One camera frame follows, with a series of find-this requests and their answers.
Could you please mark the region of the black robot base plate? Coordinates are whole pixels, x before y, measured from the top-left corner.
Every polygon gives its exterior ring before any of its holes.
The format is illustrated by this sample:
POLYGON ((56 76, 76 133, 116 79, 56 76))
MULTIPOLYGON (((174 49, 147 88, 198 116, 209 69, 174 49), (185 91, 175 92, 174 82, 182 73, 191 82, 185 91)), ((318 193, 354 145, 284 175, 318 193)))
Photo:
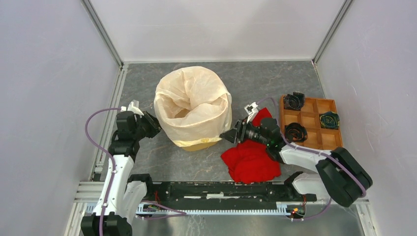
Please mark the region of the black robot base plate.
POLYGON ((298 193, 289 181, 162 181, 153 182, 145 200, 176 210, 270 210, 277 203, 297 205, 317 197, 298 193))

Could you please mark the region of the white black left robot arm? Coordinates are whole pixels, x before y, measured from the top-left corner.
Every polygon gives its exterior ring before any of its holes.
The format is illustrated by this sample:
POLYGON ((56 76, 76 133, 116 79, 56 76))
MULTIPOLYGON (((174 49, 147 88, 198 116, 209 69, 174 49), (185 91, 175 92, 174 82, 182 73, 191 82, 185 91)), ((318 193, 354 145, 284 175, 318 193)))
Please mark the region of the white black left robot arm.
POLYGON ((120 110, 116 115, 116 130, 104 152, 109 164, 99 200, 90 216, 81 221, 85 236, 130 236, 132 221, 142 200, 154 196, 149 174, 131 175, 140 149, 140 140, 153 138, 161 126, 156 117, 146 111, 120 110))

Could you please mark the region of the yellow plastic trash bin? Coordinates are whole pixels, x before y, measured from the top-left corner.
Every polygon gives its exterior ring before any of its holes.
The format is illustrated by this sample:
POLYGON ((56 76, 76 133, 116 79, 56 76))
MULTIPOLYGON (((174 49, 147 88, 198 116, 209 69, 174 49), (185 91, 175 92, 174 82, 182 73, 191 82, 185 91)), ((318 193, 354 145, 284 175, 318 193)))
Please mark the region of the yellow plastic trash bin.
POLYGON ((200 143, 200 144, 195 144, 195 145, 188 146, 188 147, 182 147, 182 149, 185 151, 198 151, 198 150, 209 148, 215 144, 217 144, 217 142, 200 143))

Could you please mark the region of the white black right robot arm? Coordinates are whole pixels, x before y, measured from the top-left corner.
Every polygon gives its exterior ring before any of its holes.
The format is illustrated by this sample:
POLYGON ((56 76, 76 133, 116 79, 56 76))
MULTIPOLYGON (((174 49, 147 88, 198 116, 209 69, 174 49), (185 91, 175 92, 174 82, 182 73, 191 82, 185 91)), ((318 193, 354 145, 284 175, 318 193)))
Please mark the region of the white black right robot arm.
POLYGON ((220 138, 233 144, 247 140, 266 146, 269 158, 281 164, 300 166, 314 171, 329 197, 343 207, 365 197, 373 179, 344 147, 320 150, 299 146, 285 138, 276 119, 264 118, 259 126, 247 120, 221 133, 220 138))

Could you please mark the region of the translucent white trash bag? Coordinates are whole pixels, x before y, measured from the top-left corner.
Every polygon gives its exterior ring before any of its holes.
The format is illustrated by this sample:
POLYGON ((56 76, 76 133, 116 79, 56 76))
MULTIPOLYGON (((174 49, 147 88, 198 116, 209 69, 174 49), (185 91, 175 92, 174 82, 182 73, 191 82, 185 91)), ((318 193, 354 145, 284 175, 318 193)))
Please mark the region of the translucent white trash bag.
POLYGON ((180 148, 215 144, 232 125, 232 96, 221 78, 202 66, 172 71, 155 89, 155 115, 180 148))

